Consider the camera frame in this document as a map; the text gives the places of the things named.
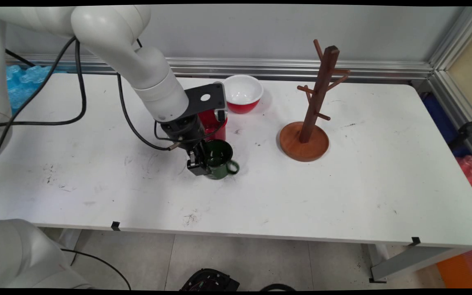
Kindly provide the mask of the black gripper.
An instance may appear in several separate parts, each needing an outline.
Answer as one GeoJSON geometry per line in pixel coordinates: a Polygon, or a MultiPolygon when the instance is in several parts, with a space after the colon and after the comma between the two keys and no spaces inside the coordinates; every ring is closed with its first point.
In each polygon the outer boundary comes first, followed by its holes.
{"type": "Polygon", "coordinates": [[[210,175],[206,163],[213,163],[213,151],[209,142],[200,142],[207,137],[199,115],[184,116],[183,118],[159,123],[163,132],[168,136],[167,141],[179,143],[179,147],[188,153],[187,169],[195,176],[210,175]]]}

